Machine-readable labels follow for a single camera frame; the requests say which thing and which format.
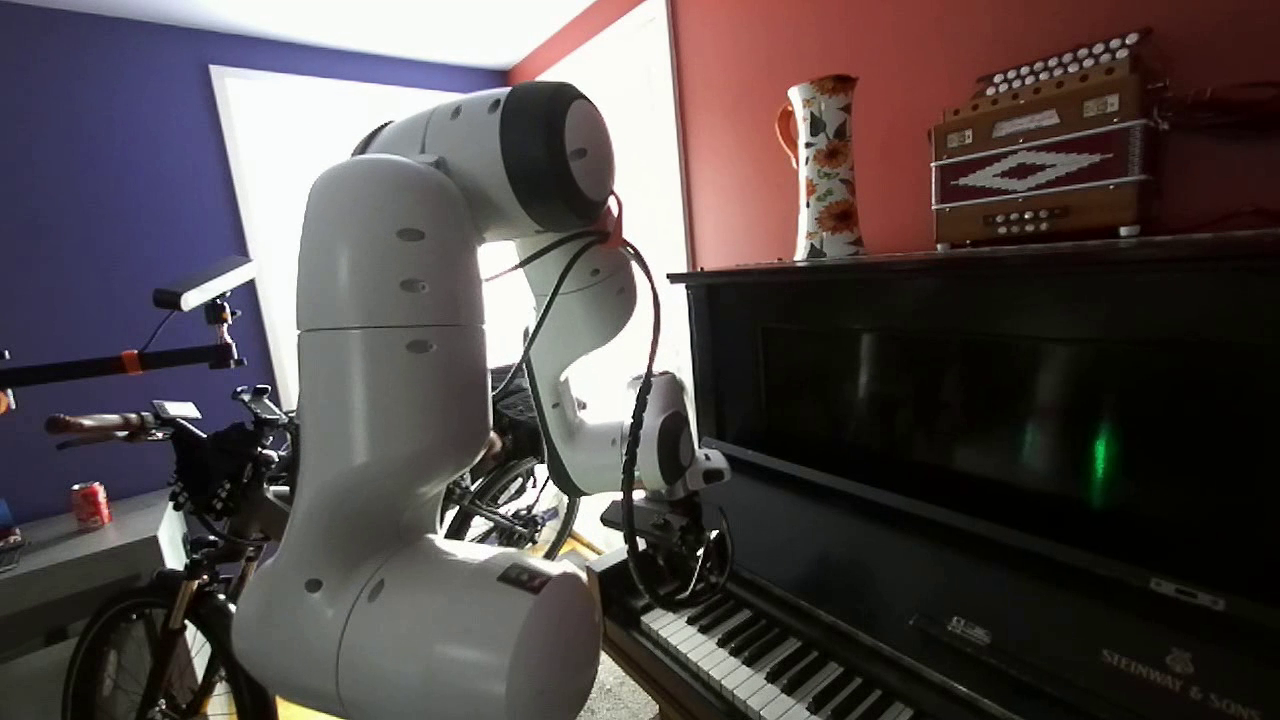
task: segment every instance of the piano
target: piano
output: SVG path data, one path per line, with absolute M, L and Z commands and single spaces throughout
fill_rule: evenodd
M 1280 231 L 673 277 L 724 592 L 665 718 L 1280 720 Z

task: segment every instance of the blue wall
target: blue wall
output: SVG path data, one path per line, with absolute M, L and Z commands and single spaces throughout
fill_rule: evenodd
M 146 346 L 153 290 L 245 256 L 209 65 L 491 88 L 499 74 L 407 65 L 298 46 L 184 32 L 0 5 L 0 348 L 10 368 Z M 251 290 L 232 329 L 249 368 L 19 390 L 0 421 L 0 495 L 19 521 L 70 513 L 70 485 L 136 495 L 174 475 L 170 447 L 58 453 L 47 414 L 146 408 L 187 397 L 213 426 L 242 421 L 235 383 L 274 381 Z M 209 346 L 201 311 L 174 315 L 153 348 Z

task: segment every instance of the ceiling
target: ceiling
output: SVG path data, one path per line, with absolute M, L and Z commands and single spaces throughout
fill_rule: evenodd
M 11 0 L 90 18 L 512 69 L 593 0 Z

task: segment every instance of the red wall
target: red wall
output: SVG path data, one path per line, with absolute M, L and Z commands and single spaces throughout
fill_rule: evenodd
M 700 270 L 793 252 L 795 190 L 773 140 L 793 82 L 857 74 L 868 252 L 928 252 L 928 130 L 980 74 L 1151 28 L 1177 88 L 1280 82 L 1276 0 L 673 0 Z M 1280 210 L 1280 137 L 1165 144 L 1159 230 Z

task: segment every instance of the accordion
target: accordion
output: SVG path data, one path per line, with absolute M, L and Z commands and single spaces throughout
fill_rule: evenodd
M 1150 32 L 980 76 L 931 130 L 942 248 L 1127 238 L 1150 199 Z

